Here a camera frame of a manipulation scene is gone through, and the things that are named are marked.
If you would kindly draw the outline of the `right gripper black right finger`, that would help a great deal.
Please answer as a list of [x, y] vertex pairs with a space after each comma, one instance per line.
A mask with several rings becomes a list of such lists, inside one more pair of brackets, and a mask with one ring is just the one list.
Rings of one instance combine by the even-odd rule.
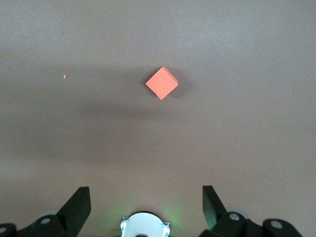
[[266, 219], [258, 225], [235, 211], [227, 211], [213, 186], [202, 188], [202, 209], [208, 228], [201, 237], [300, 237], [289, 222]]

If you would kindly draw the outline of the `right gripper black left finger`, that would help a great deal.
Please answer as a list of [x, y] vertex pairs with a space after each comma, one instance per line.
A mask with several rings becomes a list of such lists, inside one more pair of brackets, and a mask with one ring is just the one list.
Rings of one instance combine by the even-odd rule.
[[2, 237], [76, 237], [91, 213], [89, 187], [80, 187], [56, 214], [47, 214], [18, 230], [13, 223], [2, 223]]

